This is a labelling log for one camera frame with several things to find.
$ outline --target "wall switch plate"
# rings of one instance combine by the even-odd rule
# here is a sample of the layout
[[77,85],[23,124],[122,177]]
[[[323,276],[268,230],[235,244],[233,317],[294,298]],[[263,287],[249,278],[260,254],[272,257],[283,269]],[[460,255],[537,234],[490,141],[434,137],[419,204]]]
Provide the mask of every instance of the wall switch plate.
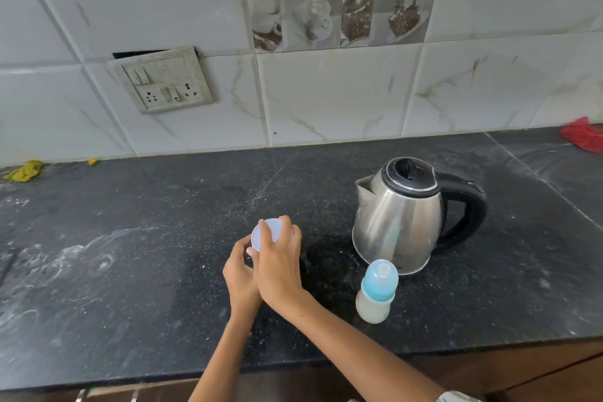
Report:
[[192,46],[125,57],[109,65],[142,114],[214,102]]

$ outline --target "black kettle handle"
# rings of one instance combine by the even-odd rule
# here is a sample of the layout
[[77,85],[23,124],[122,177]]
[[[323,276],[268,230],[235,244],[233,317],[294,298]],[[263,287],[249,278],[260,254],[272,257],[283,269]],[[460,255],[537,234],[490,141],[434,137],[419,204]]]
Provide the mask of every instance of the black kettle handle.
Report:
[[436,172],[442,199],[444,199],[444,219],[448,213],[447,201],[465,203],[465,215],[447,233],[441,234],[436,242],[437,249],[448,248],[468,239],[478,230],[486,218],[486,193],[475,181],[465,180],[451,173]]

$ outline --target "right hand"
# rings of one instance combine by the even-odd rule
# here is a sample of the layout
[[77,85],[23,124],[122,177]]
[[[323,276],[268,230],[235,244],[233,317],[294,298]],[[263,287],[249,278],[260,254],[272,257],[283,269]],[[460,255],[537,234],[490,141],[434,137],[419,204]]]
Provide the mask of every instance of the right hand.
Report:
[[291,225],[288,216],[280,216],[279,219],[283,228],[276,242],[272,241],[268,225],[260,220],[261,252],[252,247],[247,249],[253,259],[253,278],[262,299],[277,313],[304,292],[300,277],[302,232],[298,226]]

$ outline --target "electric kettle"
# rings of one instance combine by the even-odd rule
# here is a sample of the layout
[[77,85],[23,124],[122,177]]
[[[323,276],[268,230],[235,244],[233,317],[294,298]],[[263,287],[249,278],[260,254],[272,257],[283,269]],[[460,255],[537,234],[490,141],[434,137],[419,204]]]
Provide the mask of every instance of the electric kettle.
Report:
[[[399,275],[423,269],[434,248],[468,239],[486,218],[486,194],[475,181],[435,170],[416,158],[395,158],[356,181],[358,212],[351,238],[367,262],[387,259]],[[463,217],[443,233],[448,200],[465,203]]]

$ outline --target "red cloth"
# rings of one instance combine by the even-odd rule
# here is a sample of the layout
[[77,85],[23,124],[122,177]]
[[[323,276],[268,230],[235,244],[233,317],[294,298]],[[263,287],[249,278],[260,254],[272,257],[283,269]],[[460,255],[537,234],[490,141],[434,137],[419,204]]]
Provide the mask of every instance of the red cloth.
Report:
[[563,126],[561,135],[586,151],[603,154],[603,132],[595,129],[586,116]]

